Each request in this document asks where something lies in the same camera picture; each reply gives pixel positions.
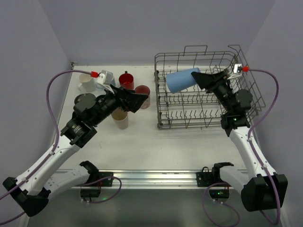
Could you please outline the red mug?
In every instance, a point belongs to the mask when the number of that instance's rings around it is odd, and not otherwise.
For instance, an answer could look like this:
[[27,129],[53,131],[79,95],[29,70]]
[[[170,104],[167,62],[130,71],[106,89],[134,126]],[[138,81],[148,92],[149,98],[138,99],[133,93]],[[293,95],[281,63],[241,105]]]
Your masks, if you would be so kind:
[[129,90],[134,90],[134,77],[132,74],[125,71],[119,76],[119,83],[121,87],[124,87]]

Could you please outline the beige tall cup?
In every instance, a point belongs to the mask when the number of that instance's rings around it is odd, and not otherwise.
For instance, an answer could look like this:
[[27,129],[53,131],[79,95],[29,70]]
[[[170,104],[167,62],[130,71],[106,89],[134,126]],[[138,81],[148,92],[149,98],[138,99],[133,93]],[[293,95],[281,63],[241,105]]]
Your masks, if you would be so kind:
[[111,116],[119,129],[124,130],[128,127],[128,113],[126,111],[116,109]]

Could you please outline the light blue mug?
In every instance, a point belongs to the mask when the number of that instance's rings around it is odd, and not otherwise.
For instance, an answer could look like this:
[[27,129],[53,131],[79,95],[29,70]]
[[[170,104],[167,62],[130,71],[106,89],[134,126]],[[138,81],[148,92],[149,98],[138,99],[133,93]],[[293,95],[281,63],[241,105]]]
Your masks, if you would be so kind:
[[97,79],[95,79],[95,83],[97,88],[111,92],[112,89],[110,85],[116,86],[115,80],[113,78],[107,78],[107,77],[98,77]]

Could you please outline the blue tall tumbler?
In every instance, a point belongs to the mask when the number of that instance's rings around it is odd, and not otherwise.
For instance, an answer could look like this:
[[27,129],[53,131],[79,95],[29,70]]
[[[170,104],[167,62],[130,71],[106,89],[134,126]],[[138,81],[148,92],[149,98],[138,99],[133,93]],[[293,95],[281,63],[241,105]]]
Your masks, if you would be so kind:
[[174,94],[196,85],[196,81],[191,75],[192,72],[200,73],[200,69],[192,68],[167,74],[166,82],[170,92]]

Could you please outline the white mug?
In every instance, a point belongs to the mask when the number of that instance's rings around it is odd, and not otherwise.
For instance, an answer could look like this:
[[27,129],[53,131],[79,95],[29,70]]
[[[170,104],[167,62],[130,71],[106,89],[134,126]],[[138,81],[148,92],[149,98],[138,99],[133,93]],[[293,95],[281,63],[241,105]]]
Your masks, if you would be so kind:
[[96,90],[95,80],[88,74],[79,75],[78,90],[81,92],[93,92]]

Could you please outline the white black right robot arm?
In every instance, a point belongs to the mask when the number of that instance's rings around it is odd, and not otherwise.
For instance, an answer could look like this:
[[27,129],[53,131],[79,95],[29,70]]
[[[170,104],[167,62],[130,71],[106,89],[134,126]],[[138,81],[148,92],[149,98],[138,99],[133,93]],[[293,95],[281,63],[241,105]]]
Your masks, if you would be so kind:
[[240,194],[247,211],[280,210],[288,180],[269,164],[252,134],[253,126],[247,112],[251,109],[253,95],[245,89],[233,92],[225,71],[216,74],[193,72],[191,75],[201,89],[213,93],[224,107],[221,126],[237,148],[248,174],[242,176],[231,163],[217,163],[213,176]]

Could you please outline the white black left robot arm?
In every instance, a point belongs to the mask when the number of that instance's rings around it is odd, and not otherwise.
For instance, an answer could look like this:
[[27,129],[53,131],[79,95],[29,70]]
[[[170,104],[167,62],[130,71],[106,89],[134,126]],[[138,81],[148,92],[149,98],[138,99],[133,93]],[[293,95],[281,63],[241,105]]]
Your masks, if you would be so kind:
[[111,86],[105,95],[80,94],[75,98],[72,118],[61,130],[54,144],[24,173],[8,177],[3,186],[29,217],[41,212],[51,197],[78,185],[85,185],[97,169],[84,161],[62,180],[53,174],[97,133],[96,127],[117,109],[137,112],[147,94]]

